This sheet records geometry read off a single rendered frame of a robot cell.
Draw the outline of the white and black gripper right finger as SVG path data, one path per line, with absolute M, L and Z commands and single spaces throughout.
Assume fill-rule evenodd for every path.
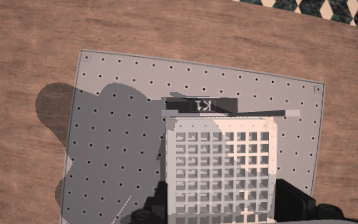
M 344 217 L 343 211 L 331 204 L 319 204 L 316 200 L 284 179 L 275 182 L 276 222 L 309 220 L 344 220 L 358 223 L 358 220 Z

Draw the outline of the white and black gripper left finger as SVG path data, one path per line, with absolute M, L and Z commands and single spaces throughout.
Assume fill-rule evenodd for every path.
M 168 183 L 166 181 L 158 182 L 154 197 L 147 197 L 143 209 L 133 212 L 131 223 L 128 224 L 168 224 Z

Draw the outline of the white well plate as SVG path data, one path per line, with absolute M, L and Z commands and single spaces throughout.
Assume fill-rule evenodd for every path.
M 168 224 L 274 223 L 276 161 L 273 117 L 166 117 Z

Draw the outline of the grey flat base plate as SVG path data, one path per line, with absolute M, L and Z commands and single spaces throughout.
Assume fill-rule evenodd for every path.
M 235 67 L 80 49 L 59 224 L 128 224 L 166 181 L 167 98 L 238 98 L 238 113 L 273 117 L 276 179 L 313 195 L 325 82 Z

